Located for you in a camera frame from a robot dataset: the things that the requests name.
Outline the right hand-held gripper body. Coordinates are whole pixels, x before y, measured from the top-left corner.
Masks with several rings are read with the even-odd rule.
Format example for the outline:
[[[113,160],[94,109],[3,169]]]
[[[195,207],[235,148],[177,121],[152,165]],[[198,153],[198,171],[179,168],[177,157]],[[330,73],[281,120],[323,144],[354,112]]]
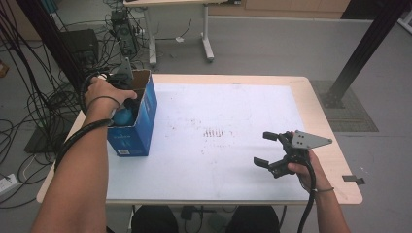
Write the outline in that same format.
[[[278,134],[278,140],[286,153],[284,157],[274,163],[269,164],[268,171],[275,179],[285,175],[293,175],[288,168],[289,163],[305,165],[309,162],[308,150],[326,146],[332,143],[329,138],[309,134],[296,130],[294,133],[286,132]]]

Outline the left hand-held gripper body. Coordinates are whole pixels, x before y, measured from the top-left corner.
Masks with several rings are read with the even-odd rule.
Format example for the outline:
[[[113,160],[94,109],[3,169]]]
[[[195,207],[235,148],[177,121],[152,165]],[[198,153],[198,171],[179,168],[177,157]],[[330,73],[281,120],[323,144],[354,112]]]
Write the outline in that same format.
[[[132,80],[133,74],[128,57],[121,62],[117,72],[107,78],[108,83],[118,89],[130,89]]]

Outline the blue ball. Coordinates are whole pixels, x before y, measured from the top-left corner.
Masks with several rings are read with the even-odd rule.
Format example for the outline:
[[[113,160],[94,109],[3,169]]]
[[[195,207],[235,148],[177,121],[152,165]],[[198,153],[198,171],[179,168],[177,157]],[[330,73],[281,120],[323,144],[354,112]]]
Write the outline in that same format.
[[[128,126],[133,123],[133,113],[130,109],[124,108],[115,112],[113,122],[116,126]]]

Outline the blue cardboard box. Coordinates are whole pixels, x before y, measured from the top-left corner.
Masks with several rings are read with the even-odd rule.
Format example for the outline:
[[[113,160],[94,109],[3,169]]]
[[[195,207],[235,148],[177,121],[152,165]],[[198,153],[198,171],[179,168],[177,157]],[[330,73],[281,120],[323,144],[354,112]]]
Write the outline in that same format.
[[[133,123],[128,126],[112,125],[108,141],[118,156],[147,156],[155,124],[157,99],[150,70],[133,71],[131,88],[137,99],[126,99],[122,109],[130,109]]]

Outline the person's left hand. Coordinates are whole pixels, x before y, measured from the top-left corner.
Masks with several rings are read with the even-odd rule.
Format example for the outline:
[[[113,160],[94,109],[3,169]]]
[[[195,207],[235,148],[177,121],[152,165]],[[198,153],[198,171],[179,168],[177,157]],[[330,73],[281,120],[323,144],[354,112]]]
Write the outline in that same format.
[[[111,84],[108,82],[99,79],[97,77],[93,77],[90,81],[90,86],[87,88],[85,98],[86,98],[86,107],[88,103],[94,98],[98,96],[111,96],[116,98],[119,102],[120,105],[126,100],[126,99],[136,99],[137,94],[133,90],[122,90],[113,87]]]

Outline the person's right hand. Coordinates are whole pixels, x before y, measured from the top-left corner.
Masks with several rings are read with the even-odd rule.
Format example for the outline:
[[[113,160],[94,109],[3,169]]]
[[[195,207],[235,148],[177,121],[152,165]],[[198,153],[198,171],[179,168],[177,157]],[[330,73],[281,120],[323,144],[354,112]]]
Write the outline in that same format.
[[[318,156],[312,150],[308,150],[308,156],[313,173],[310,173],[309,169],[304,165],[297,163],[288,164],[288,168],[298,175],[302,187],[308,192],[314,188],[327,189],[332,187],[320,164]]]

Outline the black computer tower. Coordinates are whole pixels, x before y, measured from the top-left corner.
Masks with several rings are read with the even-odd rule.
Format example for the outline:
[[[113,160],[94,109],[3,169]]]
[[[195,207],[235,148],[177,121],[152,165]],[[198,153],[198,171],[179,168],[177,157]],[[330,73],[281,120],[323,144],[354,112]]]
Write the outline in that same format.
[[[124,56],[137,53],[137,40],[134,28],[128,19],[127,10],[112,11],[111,23],[113,31],[120,45],[120,52]]]

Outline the black equipment box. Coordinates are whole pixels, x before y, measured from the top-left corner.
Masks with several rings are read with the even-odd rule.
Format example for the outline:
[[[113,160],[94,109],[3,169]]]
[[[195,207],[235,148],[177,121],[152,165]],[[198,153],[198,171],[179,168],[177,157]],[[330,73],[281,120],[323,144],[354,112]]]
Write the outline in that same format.
[[[92,29],[61,32],[60,37],[79,64],[97,63],[98,41]]]

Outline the grey floor mat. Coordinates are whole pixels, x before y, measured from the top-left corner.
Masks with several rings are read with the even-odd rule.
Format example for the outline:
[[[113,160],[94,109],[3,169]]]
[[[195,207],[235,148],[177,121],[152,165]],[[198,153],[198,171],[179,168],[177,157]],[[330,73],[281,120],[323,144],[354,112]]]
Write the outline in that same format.
[[[369,116],[354,91],[349,88],[337,107],[324,106],[323,97],[333,81],[311,81],[316,96],[333,132],[378,132],[379,129]]]

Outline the black tape strip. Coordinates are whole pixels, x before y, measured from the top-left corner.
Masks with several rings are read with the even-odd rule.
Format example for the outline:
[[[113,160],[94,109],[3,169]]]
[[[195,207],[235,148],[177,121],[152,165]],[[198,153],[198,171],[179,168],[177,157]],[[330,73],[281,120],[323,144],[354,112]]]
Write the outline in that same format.
[[[365,184],[365,180],[363,178],[358,178],[355,175],[345,175],[345,176],[342,176],[342,179],[344,182],[352,182],[352,183],[355,183],[356,185]]]

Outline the black foot pedal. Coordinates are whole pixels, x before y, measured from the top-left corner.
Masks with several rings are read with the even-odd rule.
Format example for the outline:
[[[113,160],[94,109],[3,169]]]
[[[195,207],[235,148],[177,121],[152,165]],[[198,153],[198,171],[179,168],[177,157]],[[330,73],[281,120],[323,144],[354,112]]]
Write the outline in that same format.
[[[212,214],[214,210],[205,209],[203,206],[196,208],[195,206],[184,206],[181,210],[180,217],[183,220],[192,220],[194,214],[199,214],[200,218],[204,218],[205,214]]]

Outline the white desk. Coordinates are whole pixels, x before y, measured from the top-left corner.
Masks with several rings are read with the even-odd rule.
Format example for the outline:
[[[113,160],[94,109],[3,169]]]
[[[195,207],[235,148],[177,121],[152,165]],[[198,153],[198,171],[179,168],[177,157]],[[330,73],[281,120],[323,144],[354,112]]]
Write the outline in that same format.
[[[209,62],[213,62],[215,56],[209,41],[209,5],[221,4],[226,1],[227,0],[123,0],[123,4],[126,8],[140,8],[143,11],[149,41],[149,63],[151,66],[155,67],[157,64],[157,55],[155,35],[151,27],[150,7],[199,5],[202,9],[201,15],[203,18],[203,30],[200,33],[200,38],[205,50],[206,59]]]

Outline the white power strip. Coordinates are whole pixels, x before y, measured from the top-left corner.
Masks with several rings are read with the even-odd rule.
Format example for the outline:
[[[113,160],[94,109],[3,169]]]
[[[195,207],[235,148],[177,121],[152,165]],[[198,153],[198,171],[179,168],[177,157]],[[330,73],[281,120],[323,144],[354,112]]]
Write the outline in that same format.
[[[0,196],[12,190],[18,185],[15,174],[11,174],[0,180]]]

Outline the black frame post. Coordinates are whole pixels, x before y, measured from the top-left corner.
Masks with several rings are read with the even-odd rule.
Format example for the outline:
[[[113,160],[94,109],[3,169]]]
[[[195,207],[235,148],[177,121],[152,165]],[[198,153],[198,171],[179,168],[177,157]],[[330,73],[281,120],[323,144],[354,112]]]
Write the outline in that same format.
[[[49,49],[69,83],[81,91],[84,73],[62,41],[60,32],[41,0],[16,0],[44,44]]]
[[[412,0],[389,0],[372,21],[339,76],[326,93],[321,93],[327,109],[341,109],[343,97],[373,53],[379,48]]]

